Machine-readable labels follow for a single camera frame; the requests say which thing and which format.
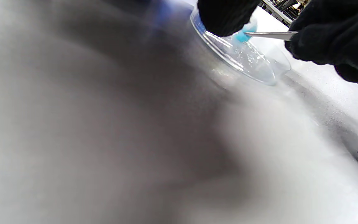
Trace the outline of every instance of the black glove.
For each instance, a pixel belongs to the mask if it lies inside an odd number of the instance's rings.
[[[285,43],[294,58],[334,65],[358,82],[358,0],[312,0],[290,30],[299,30]]]
[[[199,0],[200,18],[206,30],[220,36],[240,31],[260,0]]]

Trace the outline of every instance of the petri dish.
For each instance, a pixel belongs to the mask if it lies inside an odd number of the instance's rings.
[[[218,37],[206,31],[198,9],[195,8],[190,21],[203,42],[224,62],[236,71],[266,85],[275,85],[278,78],[291,70],[286,56],[269,43],[268,38],[252,38],[240,42],[233,34]]]

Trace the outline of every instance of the knit glove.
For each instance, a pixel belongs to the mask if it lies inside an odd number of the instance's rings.
[[[330,64],[358,82],[358,0],[312,0],[290,27],[299,30],[285,46],[294,58]]]
[[[200,18],[206,30],[220,36],[240,31],[250,21],[260,0],[199,0]]]

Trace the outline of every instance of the blue substance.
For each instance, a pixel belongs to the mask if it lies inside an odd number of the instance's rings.
[[[246,42],[250,40],[250,36],[246,35],[245,32],[256,32],[258,24],[256,22],[250,22],[244,25],[243,29],[240,30],[234,37],[240,42]]]

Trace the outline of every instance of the tweezers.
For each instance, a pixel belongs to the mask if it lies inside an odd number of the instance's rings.
[[[298,31],[288,31],[288,32],[245,32],[246,35],[250,37],[267,37],[280,40],[290,41],[291,37],[294,34],[297,34]]]

